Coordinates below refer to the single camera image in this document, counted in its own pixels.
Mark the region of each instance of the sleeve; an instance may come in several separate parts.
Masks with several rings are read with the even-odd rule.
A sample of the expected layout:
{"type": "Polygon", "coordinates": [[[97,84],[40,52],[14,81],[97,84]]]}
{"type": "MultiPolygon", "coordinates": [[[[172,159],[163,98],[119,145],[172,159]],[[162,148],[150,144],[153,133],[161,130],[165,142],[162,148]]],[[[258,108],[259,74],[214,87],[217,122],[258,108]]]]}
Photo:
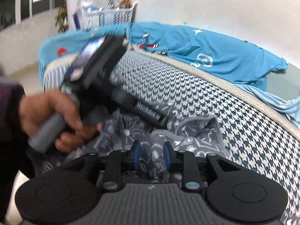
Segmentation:
{"type": "Polygon", "coordinates": [[[0,142],[24,141],[28,136],[22,131],[19,104],[24,89],[18,83],[0,78],[0,142]]]}

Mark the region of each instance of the tile floor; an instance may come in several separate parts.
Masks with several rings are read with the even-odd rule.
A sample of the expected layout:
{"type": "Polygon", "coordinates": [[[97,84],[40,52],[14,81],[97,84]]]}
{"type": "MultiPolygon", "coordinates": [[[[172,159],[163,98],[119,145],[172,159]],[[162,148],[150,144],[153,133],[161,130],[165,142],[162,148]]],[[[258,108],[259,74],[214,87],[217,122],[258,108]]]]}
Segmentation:
{"type": "MultiPolygon", "coordinates": [[[[43,91],[40,84],[37,63],[13,73],[8,76],[8,78],[13,81],[18,81],[21,85],[23,85],[26,95],[32,95],[43,91]]],[[[15,178],[10,204],[6,213],[6,219],[11,225],[17,225],[22,221],[20,213],[18,212],[14,202],[14,195],[17,189],[26,181],[28,181],[28,178],[19,171],[15,178]]]]}

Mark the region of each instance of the gray plastic base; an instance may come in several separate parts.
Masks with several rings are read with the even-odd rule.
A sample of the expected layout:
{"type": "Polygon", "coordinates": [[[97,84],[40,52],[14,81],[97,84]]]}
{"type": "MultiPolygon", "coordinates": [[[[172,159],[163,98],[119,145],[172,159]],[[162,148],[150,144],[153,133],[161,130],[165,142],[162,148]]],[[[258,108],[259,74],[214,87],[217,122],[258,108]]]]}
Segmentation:
{"type": "MultiPolygon", "coordinates": [[[[199,194],[177,184],[126,184],[105,193],[98,205],[72,225],[217,225],[238,224],[217,216],[199,194]]],[[[269,223],[280,225],[279,221],[269,223]]],[[[32,225],[24,221],[22,225],[32,225]]]]}

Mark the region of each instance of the person's hand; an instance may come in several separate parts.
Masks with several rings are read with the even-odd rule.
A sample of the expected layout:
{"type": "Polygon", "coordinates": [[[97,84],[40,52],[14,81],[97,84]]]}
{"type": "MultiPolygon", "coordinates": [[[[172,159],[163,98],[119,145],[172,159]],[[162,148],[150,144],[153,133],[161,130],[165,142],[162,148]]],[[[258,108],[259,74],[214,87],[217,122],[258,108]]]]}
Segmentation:
{"type": "Polygon", "coordinates": [[[59,90],[24,96],[19,105],[19,116],[22,130],[29,136],[35,135],[41,124],[47,120],[54,111],[60,113],[66,123],[75,130],[75,134],[63,132],[56,139],[55,146],[59,151],[70,152],[84,144],[85,140],[94,136],[101,130],[101,124],[95,127],[83,127],[76,104],[68,95],[59,90]]]}

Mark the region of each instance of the screw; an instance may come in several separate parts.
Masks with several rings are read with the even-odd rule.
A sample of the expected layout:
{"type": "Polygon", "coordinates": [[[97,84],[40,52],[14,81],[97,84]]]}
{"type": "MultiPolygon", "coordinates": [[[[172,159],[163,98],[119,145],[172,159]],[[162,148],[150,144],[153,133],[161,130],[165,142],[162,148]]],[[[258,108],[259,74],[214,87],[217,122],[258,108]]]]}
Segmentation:
{"type": "Polygon", "coordinates": [[[115,182],[109,181],[109,182],[105,182],[105,183],[102,185],[102,187],[103,187],[104,189],[107,189],[107,190],[113,190],[113,189],[115,189],[116,187],[118,187],[118,184],[115,183],[115,182]]]}
{"type": "Polygon", "coordinates": [[[188,182],[185,184],[185,186],[190,190],[196,190],[200,187],[200,184],[196,182],[188,182]]]}
{"type": "Polygon", "coordinates": [[[153,190],[153,189],[155,189],[156,187],[154,186],[154,185],[149,185],[149,186],[147,186],[147,189],[149,189],[149,190],[153,190]]]}

